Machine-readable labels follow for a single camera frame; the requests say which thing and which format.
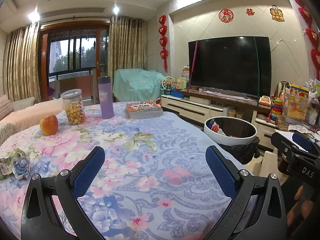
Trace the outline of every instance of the tree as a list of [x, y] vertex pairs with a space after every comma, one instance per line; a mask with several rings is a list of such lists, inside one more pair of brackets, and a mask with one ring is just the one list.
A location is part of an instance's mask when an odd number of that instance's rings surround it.
[[[92, 46], [90, 49], [84, 51], [84, 47], [81, 47], [81, 68], [86, 67], [95, 67], [96, 61], [96, 51], [95, 48]], [[73, 68], [73, 52], [70, 52], [69, 55], [69, 62], [70, 62], [70, 70]], [[76, 68], [80, 69], [80, 51], [79, 49], [76, 50]], [[68, 70], [68, 54], [65, 56], [61, 56], [60, 59], [56, 60], [56, 64], [53, 68], [54, 72]]]

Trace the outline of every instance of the floral tablecloth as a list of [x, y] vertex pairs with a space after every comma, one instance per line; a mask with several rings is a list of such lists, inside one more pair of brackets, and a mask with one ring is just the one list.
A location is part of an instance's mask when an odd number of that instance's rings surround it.
[[[128, 120], [125, 103], [115, 103], [114, 109], [115, 117], [106, 120], [99, 105], [86, 107], [86, 122], [76, 126], [68, 125], [62, 112], [55, 135], [43, 136], [39, 126], [33, 126], [5, 141], [0, 157], [20, 148], [30, 155], [30, 174], [48, 177], [71, 170], [101, 146], [105, 163], [78, 201], [106, 239], [199, 239], [230, 202], [205, 161], [207, 147], [216, 143], [175, 114]], [[0, 181], [0, 216], [18, 238], [30, 177], [18, 180], [11, 175]], [[65, 229], [73, 233], [58, 198], [54, 201]]]

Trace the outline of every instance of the gold curtain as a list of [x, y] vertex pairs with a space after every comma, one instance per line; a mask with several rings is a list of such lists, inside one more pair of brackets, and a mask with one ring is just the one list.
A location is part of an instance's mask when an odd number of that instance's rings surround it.
[[118, 69], [144, 68], [143, 21], [112, 16], [108, 45], [108, 76]]
[[4, 93], [12, 101], [35, 97], [41, 102], [38, 77], [39, 23], [10, 33], [4, 58]]

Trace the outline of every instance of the stack of books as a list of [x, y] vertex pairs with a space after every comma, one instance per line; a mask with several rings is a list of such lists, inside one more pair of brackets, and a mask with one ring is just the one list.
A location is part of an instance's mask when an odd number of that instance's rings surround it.
[[163, 114], [163, 110], [155, 101], [127, 104], [126, 114], [130, 119], [152, 118]]

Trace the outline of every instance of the blue gripper pad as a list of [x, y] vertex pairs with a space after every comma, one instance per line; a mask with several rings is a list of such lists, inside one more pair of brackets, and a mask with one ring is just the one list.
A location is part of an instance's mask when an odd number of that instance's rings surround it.
[[311, 146], [310, 141], [307, 138], [304, 138], [301, 134], [298, 134], [295, 132], [292, 135], [292, 141], [294, 141], [296, 144], [300, 145], [307, 152], [312, 150], [312, 146]]
[[105, 160], [104, 149], [99, 147], [97, 152], [84, 165], [73, 181], [72, 195], [75, 199], [84, 196], [98, 174]]
[[207, 148], [205, 159], [223, 193], [234, 200], [237, 195], [236, 179], [232, 176], [212, 147]]

